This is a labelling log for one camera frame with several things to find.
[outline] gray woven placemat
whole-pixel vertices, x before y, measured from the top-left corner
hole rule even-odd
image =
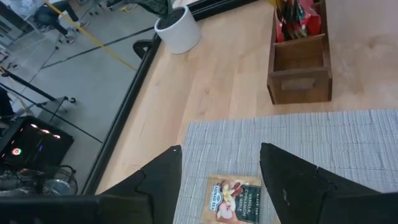
[[[192,123],[174,223],[201,223],[208,174],[261,177],[262,142],[380,192],[398,191],[397,116],[398,110],[361,110]],[[263,187],[260,223],[275,216]]]

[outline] white flower pot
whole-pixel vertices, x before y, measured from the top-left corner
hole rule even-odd
[[[178,8],[183,8],[185,11],[182,17],[173,25],[165,29],[159,29],[161,19],[158,19],[155,23],[157,35],[165,42],[173,54],[181,54],[189,51],[201,38],[200,28],[189,11],[188,6]]]

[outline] black metal frame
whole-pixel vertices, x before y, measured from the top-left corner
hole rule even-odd
[[[189,4],[188,7],[195,20],[199,21],[255,1],[257,0],[200,0]],[[84,185],[83,194],[95,194],[161,41],[160,37],[155,34],[152,39],[152,46],[145,53],[136,76],[130,84],[120,109],[105,137],[89,178]]]

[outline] cable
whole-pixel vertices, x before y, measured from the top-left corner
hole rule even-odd
[[[114,57],[116,60],[120,61],[121,63],[125,64],[127,67],[133,69],[134,71],[136,71],[137,69],[134,68],[132,65],[130,65],[129,63],[125,62],[121,57],[117,56],[115,53],[113,53],[113,51],[111,51],[108,47],[104,46],[104,44],[102,44],[100,41],[98,41],[95,37],[93,37],[91,34],[89,34],[87,31],[85,31],[84,29],[82,29],[76,22],[74,22],[69,16],[64,15],[61,11],[59,11],[59,9],[57,9],[55,6],[53,6],[51,3],[49,3],[49,0],[44,0],[44,2],[46,3],[46,5],[48,5],[52,10],[54,10],[55,12],[57,12],[58,14],[60,14],[63,18],[65,18],[69,23],[71,23],[72,25],[74,25],[80,32],[82,32],[83,34],[85,34],[88,38],[90,38],[94,44],[96,44],[97,46],[101,47],[102,49],[105,50],[106,53],[110,54],[110,56]]]

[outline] person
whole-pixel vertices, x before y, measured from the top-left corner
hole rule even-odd
[[[81,28],[86,27],[89,22],[80,22],[79,18],[77,17],[75,11],[72,9],[71,5],[67,0],[62,0],[62,1],[57,1],[57,0],[50,0],[49,3],[51,3],[54,7],[56,7],[59,11],[61,12],[67,12],[70,18],[76,22]],[[73,38],[71,35],[68,34],[68,31],[66,28],[61,26],[61,24],[58,21],[59,14],[54,11],[52,8],[50,8],[46,3],[41,5],[38,10],[35,13],[35,21],[43,24],[45,26],[52,26],[55,29],[57,29],[62,35],[64,35],[69,44],[72,44],[75,41],[75,38]]]

